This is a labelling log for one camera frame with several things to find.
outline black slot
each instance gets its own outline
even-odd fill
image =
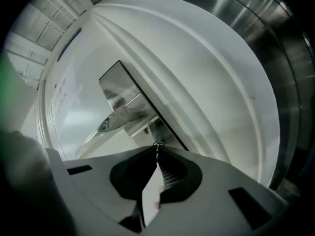
[[[267,223],[271,216],[260,204],[243,188],[228,191],[252,229],[255,230]]]
[[[84,166],[80,166],[80,167],[67,169],[69,175],[75,175],[75,174],[79,174],[79,173],[82,173],[84,171],[90,171],[90,170],[92,170],[92,167],[90,165],[84,165]]]

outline white ceiling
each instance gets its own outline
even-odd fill
[[[13,24],[5,43],[16,71],[31,88],[38,89],[47,59],[64,32],[76,20],[69,11],[82,15],[86,0],[31,0]],[[100,0],[89,0],[93,4]]]

